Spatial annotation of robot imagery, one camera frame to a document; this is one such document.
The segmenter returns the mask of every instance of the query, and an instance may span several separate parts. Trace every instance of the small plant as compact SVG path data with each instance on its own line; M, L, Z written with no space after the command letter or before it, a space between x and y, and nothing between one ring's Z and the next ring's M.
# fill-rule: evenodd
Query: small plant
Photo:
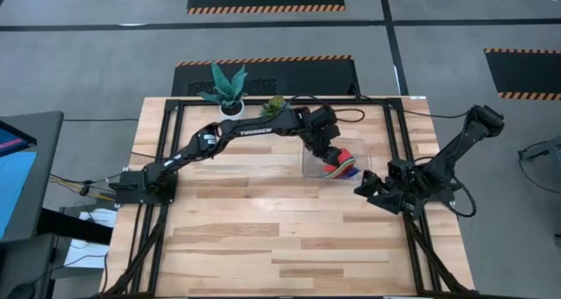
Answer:
M235 115L242 109L241 99L244 96L245 65L234 75L231 82L228 81L222 69L212 62L212 77L214 78L214 89L218 94L211 95L206 92L199 92L199 96L205 101L214 102L220 105L222 111L227 115Z
M263 108L259 115L261 117L273 117L279 112L290 108L290 103L284 100L282 96L274 96L269 102L263 104Z

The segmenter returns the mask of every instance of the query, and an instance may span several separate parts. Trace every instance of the gray floor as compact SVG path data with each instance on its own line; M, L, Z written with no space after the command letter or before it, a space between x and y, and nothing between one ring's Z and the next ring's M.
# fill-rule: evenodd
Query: gray floor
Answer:
M187 0L5 0L0 25L82 25L381 19L380 0L346 0L343 13L186 16ZM561 18L561 0L390 0L394 19ZM561 49L560 25L396 28L410 95L427 96L433 113L475 103L505 114L497 139L474 147L458 164L478 215L461 220L478 290L557 298L561 293L561 196L529 184L516 150L561 133L556 102L501 100L486 65L486 47ZM0 114L63 110L66 117L137 117L145 96L169 96L174 64L312 54L352 54L368 95L397 95L384 27L261 28L142 32L0 33ZM435 119L441 146L461 121ZM53 172L75 179L118 172L129 158L134 123L64 124ZM547 160L527 169L561 189ZM52 186L45 206L72 206L76 195ZM465 199L458 197L460 208ZM55 298L91 295L100 275L57 282Z

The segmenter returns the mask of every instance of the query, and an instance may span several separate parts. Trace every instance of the colorful object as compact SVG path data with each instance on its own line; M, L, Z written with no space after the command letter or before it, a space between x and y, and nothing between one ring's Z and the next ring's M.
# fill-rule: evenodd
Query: colorful object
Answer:
M324 179L335 179L342 178L347 179L356 175L359 170L354 167L357 160L347 151L347 149L342 148L341 154L337 157L339 166L335 167L332 165L326 165L323 167L323 171L327 173Z

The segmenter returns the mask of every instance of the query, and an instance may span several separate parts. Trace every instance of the transparent box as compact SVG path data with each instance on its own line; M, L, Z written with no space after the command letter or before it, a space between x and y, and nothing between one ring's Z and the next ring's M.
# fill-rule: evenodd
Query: transparent box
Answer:
M362 173L370 167L370 153L366 147L366 143L362 139L346 139L336 138L331 141L331 145L339 149L347 149L355 158L354 167L359 170L358 173L349 178L336 178L333 180L361 180ZM328 173L323 171L325 163L320 158L315 157L306 147L303 147L302 154L302 174L307 178L323 179Z

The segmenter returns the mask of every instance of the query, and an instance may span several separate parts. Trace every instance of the wooden table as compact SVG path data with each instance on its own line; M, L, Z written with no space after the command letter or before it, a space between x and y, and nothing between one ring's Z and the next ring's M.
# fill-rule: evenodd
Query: wooden table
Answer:
M405 109L429 113L425 99L402 99ZM132 151L155 154L165 101L145 99ZM386 175L391 155L382 108L359 107L366 118L358 124L337 123L341 135L363 139L372 171ZM246 106L246 117L257 117L258 111L258 106ZM213 106L188 106L180 147L218 120L217 113ZM415 157L437 153L431 118L407 114L406 119ZM394 124L400 141L396 114ZM404 157L402 143L399 147ZM150 161L132 155L131 168ZM214 160L180 170L156 295L414 295L402 217L354 195L356 182L302 178L301 164L299 138L261 135L235 139ZM137 208L125 205L118 212L108 256L109 285L126 268ZM426 210L437 254L460 282L473 288L456 217L440 203L428 203ZM426 260L419 253L425 288L430 288ZM149 254L141 290L147 287L151 262Z

